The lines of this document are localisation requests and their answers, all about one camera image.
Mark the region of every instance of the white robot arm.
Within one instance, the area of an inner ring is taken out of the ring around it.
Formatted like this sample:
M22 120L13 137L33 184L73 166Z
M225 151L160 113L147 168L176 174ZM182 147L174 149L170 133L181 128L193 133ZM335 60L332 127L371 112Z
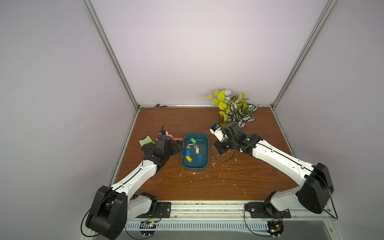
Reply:
M170 156L183 150L180 140L174 140L167 135L160 135L157 144L151 141L141 149L145 156L140 165L111 187L99 188L89 209L85 226L108 239L116 239L126 222L133 218L141 214L154 216L157 210L155 196L142 193L133 200L129 201L129 199L165 165Z
M279 217L282 211L297 207L305 207L317 214L323 211L334 190L326 166L321 163L314 166L292 157L256 134L245 135L236 123L227 124L223 129L215 124L210 131L218 139L215 147L220 154L237 149L269 163L298 184L293 189L270 194L264 202L270 216Z

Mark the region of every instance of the plastic tray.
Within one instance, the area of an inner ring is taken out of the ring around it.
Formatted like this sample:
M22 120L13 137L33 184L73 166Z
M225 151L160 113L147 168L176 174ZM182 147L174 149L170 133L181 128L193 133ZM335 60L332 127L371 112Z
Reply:
M189 162L185 158L185 155L187 154L187 146L188 144L192 144L192 142L190 141L191 137L196 140L196 144L199 147L200 155L202 155L201 162L197 160L196 150L193 145L191 145L191 148L189 149L192 162ZM184 150L181 154L181 165L183 165L185 169L190 171L203 171L209 163L209 141L207 135L205 135L204 133L189 133L184 137L183 145Z

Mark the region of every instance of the yellow-green leaf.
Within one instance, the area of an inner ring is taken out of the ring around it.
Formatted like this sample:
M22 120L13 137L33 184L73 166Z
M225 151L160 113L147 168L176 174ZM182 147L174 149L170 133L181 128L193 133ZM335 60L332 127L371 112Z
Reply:
M243 106L241 107L242 108L242 111L245 112L245 110L247 109L248 107L248 103L244 103Z
M221 110L224 110L224 109L227 108L227 105L226 105L224 102L219 102L218 107L219 107Z
M220 102L223 102L224 99L225 99L225 91L224 92L220 92L218 95L217 95L217 99L220 101Z

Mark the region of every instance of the variegated leaf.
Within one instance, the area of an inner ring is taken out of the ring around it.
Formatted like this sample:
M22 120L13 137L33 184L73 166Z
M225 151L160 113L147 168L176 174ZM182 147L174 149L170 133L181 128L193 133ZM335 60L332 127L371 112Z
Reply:
M240 118L239 114L236 114L235 117L236 117L237 122L240 121L241 118Z
M257 110L258 107L259 107L259 104L257 104L257 105L255 106L255 108L252 109L252 110L250 111L250 113L254 113L254 112L256 112L256 110Z
M245 116L243 116L242 118L241 118L243 121L248 121L249 119L251 119L251 115L245 115Z
M239 125L240 128L243 128L245 126L245 122L243 121L239 121L237 124Z
M255 107L256 106L251 103L248 104L248 110L253 110Z
M235 109L237 109L237 105L236 105L236 103L231 103L231 104L229 105L229 109L231 110L231 112L233 112Z

